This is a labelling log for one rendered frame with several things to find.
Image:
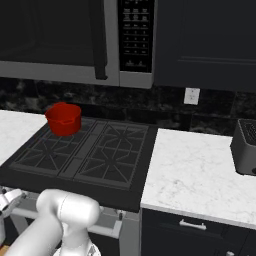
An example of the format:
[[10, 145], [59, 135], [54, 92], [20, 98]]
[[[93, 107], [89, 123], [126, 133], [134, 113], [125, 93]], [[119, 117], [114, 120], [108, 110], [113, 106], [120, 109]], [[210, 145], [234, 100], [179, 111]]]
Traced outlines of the dark grey toaster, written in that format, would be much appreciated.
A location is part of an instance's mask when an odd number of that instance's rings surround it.
[[256, 177], [256, 120], [237, 121], [230, 149], [236, 172]]

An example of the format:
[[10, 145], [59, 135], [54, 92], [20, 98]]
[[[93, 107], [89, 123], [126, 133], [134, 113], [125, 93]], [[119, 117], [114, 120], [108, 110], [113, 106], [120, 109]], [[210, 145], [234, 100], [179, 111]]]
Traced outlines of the dark drawer front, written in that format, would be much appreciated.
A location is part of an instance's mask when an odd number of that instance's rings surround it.
[[[207, 230], [180, 226], [182, 219]], [[256, 231], [143, 209], [141, 256], [256, 256]]]

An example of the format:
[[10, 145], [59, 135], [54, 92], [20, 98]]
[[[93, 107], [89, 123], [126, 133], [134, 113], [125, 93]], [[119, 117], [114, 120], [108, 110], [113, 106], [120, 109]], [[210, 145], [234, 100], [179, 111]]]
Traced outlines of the dark cupboard door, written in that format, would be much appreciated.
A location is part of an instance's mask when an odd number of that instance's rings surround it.
[[256, 93], [256, 0], [158, 0], [154, 83]]

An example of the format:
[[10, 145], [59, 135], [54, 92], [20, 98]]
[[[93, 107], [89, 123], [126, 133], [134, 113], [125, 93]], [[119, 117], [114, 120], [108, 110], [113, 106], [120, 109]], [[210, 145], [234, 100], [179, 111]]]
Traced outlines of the red cooking pot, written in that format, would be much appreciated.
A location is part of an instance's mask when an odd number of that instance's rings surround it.
[[57, 136], [69, 136], [81, 128], [81, 108], [74, 104], [59, 102], [45, 113], [50, 130]]

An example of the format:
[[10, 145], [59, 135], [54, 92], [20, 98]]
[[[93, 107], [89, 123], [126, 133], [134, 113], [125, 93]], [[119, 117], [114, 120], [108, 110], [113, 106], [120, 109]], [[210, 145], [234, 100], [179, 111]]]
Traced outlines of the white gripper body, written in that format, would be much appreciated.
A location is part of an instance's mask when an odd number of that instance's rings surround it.
[[13, 209], [20, 204], [24, 192], [21, 189], [7, 190], [4, 188], [0, 192], [0, 216], [8, 217]]

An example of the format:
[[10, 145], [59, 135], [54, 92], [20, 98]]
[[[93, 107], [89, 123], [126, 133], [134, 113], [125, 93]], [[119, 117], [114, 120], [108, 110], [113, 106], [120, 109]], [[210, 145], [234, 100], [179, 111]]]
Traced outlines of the black gas stove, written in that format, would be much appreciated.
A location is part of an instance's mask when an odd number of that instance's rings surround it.
[[140, 201], [156, 134], [145, 124], [92, 118], [65, 137], [44, 125], [0, 166], [0, 185], [32, 195], [65, 190], [125, 211], [120, 256], [140, 256]]

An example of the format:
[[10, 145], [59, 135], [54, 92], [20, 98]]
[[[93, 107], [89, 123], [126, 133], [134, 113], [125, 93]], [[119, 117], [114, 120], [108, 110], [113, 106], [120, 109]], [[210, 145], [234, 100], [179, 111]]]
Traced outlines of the microwave door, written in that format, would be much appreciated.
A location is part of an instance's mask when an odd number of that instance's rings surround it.
[[107, 79], [95, 77], [88, 0], [0, 0], [0, 77], [117, 86], [117, 0], [103, 0]]

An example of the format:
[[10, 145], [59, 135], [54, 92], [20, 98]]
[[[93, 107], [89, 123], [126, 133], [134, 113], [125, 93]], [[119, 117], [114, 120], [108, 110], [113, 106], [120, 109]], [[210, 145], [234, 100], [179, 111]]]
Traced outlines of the silver black microwave oven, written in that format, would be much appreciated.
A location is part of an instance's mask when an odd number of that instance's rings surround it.
[[152, 86], [155, 0], [117, 0], [119, 87]]

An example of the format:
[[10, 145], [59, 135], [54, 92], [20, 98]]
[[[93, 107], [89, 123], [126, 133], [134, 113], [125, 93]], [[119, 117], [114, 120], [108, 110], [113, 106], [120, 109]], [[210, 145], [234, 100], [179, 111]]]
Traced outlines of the white wall socket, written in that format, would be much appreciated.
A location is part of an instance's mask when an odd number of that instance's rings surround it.
[[199, 88], [186, 88], [184, 94], [184, 103], [189, 105], [197, 105], [199, 101]]

